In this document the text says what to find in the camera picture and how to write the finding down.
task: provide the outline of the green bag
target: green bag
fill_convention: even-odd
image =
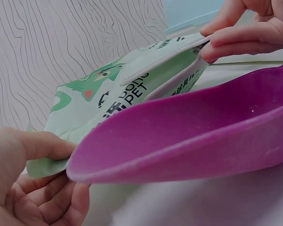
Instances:
[[[44,130],[78,144],[121,110],[189,92],[208,65],[199,56],[208,41],[199,33],[161,41],[59,86]],[[26,167],[31,177],[41,178],[65,170],[67,162],[44,158],[28,161]]]

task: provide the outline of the hand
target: hand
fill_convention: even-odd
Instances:
[[[257,12],[255,22],[233,27],[247,9]],[[201,53],[209,63],[230,55],[283,49],[283,0],[225,0],[216,19],[200,33],[213,34]]]
[[[48,132],[0,130],[0,226],[80,226],[89,208],[89,186],[66,174],[30,179],[27,160],[64,159],[75,145]]]

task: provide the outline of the purple scoop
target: purple scoop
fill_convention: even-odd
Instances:
[[[283,162],[283,67],[145,102],[110,117],[72,154],[70,179],[147,183],[218,177]]]

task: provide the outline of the wood grain pattern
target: wood grain pattern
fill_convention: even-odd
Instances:
[[[0,128],[43,129],[58,85],[165,29],[161,0],[0,0]]]

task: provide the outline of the light blue object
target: light blue object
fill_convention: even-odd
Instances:
[[[224,0],[162,0],[168,29],[172,33],[214,19]]]

